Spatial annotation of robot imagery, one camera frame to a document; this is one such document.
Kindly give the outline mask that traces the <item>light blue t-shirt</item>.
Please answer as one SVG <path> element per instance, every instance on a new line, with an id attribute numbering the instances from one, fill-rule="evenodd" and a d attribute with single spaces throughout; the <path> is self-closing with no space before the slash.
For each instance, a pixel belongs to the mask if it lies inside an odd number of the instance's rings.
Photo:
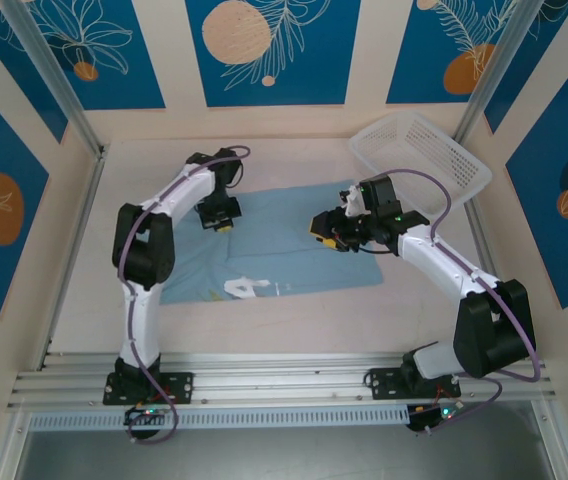
<path id="1" fill-rule="evenodd" d="M 195 211 L 175 227 L 175 266 L 164 305 L 247 300 L 375 286 L 376 259 L 339 253 L 309 233 L 311 219 L 339 203 L 351 181 L 238 195 L 242 215 L 227 232 L 204 229 Z"/>

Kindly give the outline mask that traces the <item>white plastic mesh basket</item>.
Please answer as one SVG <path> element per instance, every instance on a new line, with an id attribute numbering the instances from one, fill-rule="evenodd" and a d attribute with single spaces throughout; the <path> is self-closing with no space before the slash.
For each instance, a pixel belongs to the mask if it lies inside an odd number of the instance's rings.
<path id="1" fill-rule="evenodd" d="M 362 175 L 391 171 L 400 199 L 434 220 L 446 207 L 445 195 L 416 170 L 437 179 L 448 191 L 453 210 L 463 206 L 492 180 L 490 169 L 423 116 L 400 111 L 359 131 L 348 141 Z"/>

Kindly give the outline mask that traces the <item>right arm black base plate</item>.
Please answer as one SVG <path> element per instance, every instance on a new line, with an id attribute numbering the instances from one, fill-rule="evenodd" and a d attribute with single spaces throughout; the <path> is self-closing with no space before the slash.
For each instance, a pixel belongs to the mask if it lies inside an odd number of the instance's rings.
<path id="1" fill-rule="evenodd" d="M 435 399 L 438 395 L 458 398 L 461 388 L 451 375 L 424 379 L 408 367 L 372 368 L 363 378 L 374 400 Z"/>

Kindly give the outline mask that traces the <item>aluminium corner post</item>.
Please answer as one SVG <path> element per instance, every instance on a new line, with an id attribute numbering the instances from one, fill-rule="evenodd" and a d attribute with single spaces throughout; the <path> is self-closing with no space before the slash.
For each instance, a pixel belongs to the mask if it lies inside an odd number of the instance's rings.
<path id="1" fill-rule="evenodd" d="M 79 139 L 101 158 L 104 145 L 27 7 L 20 0 L 0 0 L 0 10 Z"/>
<path id="2" fill-rule="evenodd" d="M 453 139 L 464 145 L 504 77 L 544 0 L 518 0 L 458 123 Z"/>

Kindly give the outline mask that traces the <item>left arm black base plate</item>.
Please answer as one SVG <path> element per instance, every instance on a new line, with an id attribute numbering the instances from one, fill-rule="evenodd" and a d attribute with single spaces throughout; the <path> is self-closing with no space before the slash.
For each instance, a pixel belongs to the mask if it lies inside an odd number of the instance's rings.
<path id="1" fill-rule="evenodd" d="M 191 373 L 159 373 L 155 382 L 161 393 L 141 371 L 133 376 L 111 373 L 104 388 L 102 403 L 107 406 L 133 406 L 138 404 L 174 404 L 191 402 L 193 375 Z"/>

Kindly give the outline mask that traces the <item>aluminium rail frame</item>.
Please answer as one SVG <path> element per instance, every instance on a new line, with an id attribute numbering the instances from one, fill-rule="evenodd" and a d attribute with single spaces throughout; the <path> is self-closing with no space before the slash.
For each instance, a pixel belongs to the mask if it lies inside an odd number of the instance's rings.
<path id="1" fill-rule="evenodd" d="M 18 373 L 10 411 L 102 408 L 112 353 L 49 354 L 38 371 Z M 397 367 L 399 354 L 188 354 L 165 353 L 164 372 L 194 375 L 193 408 L 370 405 L 364 376 Z"/>

